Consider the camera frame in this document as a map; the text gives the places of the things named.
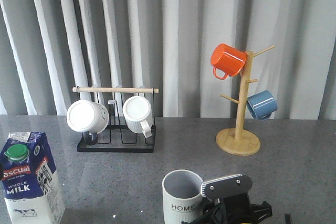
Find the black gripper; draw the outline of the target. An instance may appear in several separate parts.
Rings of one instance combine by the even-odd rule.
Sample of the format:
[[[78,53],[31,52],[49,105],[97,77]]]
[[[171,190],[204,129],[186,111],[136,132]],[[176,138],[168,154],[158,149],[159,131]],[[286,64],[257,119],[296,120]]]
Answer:
[[[272,217],[267,202],[252,204],[247,193],[201,203],[202,214],[191,223],[261,223]]]

